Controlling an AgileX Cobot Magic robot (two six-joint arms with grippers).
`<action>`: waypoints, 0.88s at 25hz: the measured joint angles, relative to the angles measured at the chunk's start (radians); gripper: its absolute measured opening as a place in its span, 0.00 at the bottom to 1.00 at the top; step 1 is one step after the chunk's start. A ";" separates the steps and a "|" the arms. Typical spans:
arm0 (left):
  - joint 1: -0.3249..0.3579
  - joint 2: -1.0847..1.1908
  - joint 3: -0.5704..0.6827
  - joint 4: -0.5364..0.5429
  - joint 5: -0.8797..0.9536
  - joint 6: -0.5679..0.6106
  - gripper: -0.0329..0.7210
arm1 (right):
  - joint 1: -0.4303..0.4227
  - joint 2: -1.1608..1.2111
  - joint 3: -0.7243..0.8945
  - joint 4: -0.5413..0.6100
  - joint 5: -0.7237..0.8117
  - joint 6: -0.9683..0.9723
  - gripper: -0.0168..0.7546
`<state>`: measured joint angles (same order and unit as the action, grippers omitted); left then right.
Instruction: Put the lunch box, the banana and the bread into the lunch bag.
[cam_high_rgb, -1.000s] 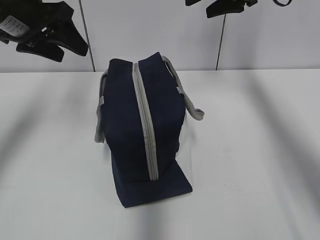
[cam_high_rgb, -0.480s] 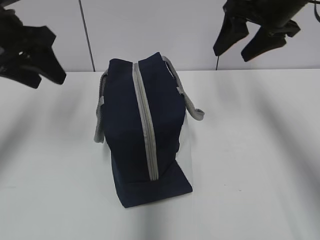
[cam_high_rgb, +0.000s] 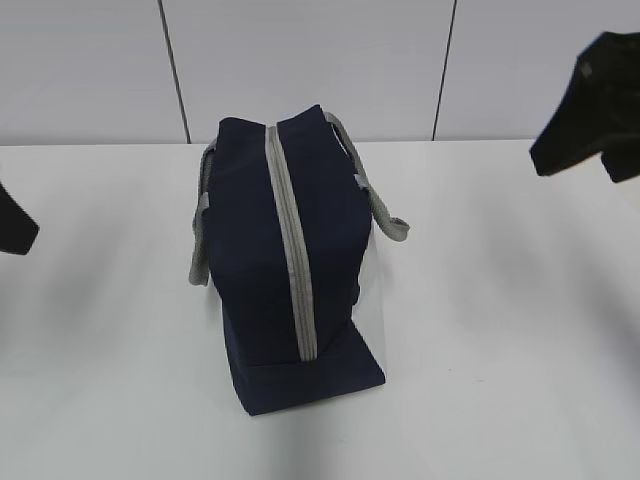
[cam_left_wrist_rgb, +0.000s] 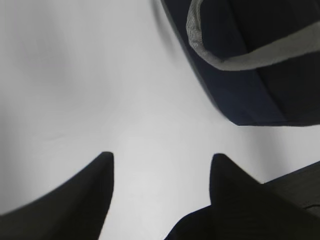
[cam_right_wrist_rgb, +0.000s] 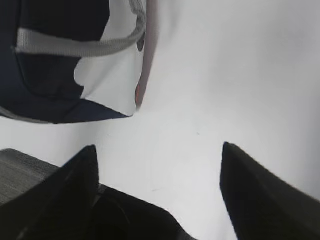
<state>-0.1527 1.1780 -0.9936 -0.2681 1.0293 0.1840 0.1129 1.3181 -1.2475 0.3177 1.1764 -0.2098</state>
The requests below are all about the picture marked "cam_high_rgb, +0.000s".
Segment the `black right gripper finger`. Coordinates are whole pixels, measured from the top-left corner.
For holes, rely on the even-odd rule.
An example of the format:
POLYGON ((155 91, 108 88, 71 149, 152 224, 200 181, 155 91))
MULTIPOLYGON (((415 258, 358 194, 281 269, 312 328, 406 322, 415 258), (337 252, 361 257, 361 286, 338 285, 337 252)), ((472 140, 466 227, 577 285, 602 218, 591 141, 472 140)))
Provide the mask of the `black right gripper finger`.
POLYGON ((39 233, 38 224, 0 185, 0 250, 12 255, 27 255, 39 233))

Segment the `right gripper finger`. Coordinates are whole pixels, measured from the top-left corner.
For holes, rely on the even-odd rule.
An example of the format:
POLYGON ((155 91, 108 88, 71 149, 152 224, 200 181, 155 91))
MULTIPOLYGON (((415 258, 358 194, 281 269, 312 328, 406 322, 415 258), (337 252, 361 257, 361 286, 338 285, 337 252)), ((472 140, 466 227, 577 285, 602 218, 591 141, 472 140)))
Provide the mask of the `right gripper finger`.
POLYGON ((605 31, 578 55, 529 153, 537 174, 551 176, 624 144, 639 145, 639 34, 605 31))
POLYGON ((638 144, 624 144, 605 149, 601 162, 614 183, 634 179, 640 174, 640 148, 638 144))

